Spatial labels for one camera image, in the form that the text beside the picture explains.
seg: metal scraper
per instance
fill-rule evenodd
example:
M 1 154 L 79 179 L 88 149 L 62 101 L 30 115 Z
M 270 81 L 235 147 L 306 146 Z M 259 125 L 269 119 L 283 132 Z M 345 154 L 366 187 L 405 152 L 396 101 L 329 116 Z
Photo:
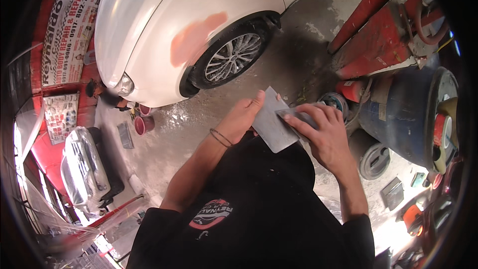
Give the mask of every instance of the metal scraper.
M 294 117 L 297 117 L 298 119 L 300 119 L 302 122 L 306 122 L 308 123 L 312 128 L 314 128 L 315 130 L 318 130 L 319 127 L 317 126 L 317 123 L 315 123 L 314 119 L 308 115 L 307 113 L 305 112 L 297 112 L 296 111 L 296 108 L 287 108 L 287 109 L 282 109 L 282 110 L 277 110 L 275 112 L 279 117 L 281 117 L 282 119 L 284 119 L 284 116 L 285 115 L 292 115 Z M 302 140 L 304 141 L 307 141 L 307 142 L 310 142 L 310 140 L 305 137 L 304 135 L 302 135 L 302 133 L 300 133 L 299 131 L 297 131 L 296 129 L 292 128 L 291 129 L 300 137 L 302 138 Z

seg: poster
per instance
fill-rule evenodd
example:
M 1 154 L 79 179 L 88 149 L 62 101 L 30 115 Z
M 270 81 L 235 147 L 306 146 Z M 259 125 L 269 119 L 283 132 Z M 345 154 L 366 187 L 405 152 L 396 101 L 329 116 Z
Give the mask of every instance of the poster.
M 42 51 L 42 86 L 80 81 L 99 0 L 55 0 Z
M 65 141 L 76 127 L 79 93 L 44 97 L 45 120 L 52 145 Z

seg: pink bucket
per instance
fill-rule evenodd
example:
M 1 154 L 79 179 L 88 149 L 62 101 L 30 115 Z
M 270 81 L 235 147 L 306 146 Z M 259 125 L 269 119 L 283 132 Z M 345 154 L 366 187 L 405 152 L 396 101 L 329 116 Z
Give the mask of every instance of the pink bucket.
M 146 106 L 140 104 L 140 112 L 145 117 L 149 116 L 149 114 L 151 113 L 151 110 L 152 110 L 151 107 L 146 107 Z
M 135 117 L 134 128 L 140 136 L 154 129 L 154 119 L 152 117 Z

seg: concrete floor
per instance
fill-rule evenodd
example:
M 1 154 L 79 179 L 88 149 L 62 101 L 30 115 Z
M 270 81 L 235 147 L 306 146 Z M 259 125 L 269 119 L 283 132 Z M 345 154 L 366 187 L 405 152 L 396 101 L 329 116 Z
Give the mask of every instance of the concrete floor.
M 172 176 L 192 155 L 197 145 L 244 97 L 254 97 L 259 89 L 271 85 L 293 105 L 298 98 L 315 102 L 322 93 L 332 91 L 338 77 L 328 69 L 330 56 L 326 46 L 338 33 L 360 0 L 299 0 L 282 17 L 282 29 L 276 29 L 270 45 L 259 60 L 236 80 L 174 105 L 161 107 L 152 116 L 155 128 L 138 136 L 128 112 L 105 109 L 99 103 L 96 126 L 111 148 L 126 190 L 115 198 L 121 204 L 136 193 L 145 194 L 151 206 L 159 206 Z M 117 125 L 128 122 L 134 149 L 124 149 Z M 339 205 L 338 184 L 332 174 L 315 160 L 314 191 L 328 207 Z M 387 172 L 375 181 L 363 180 L 374 231 L 376 253 L 389 246 L 398 252 L 411 237 L 403 222 L 395 223 L 396 212 L 423 189 L 409 185 L 416 171 L 424 168 L 410 164 L 395 153 Z M 405 200 L 390 212 L 379 191 L 398 176 L 403 181 Z

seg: car headlight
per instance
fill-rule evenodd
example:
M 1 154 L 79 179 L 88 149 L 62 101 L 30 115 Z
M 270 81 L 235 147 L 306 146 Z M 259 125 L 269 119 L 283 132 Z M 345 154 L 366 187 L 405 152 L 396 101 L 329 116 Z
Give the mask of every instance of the car headlight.
M 118 84 L 114 87 L 114 89 L 119 96 L 125 97 L 129 95 L 134 89 L 133 80 L 131 80 L 131 78 L 126 73 L 124 73 Z

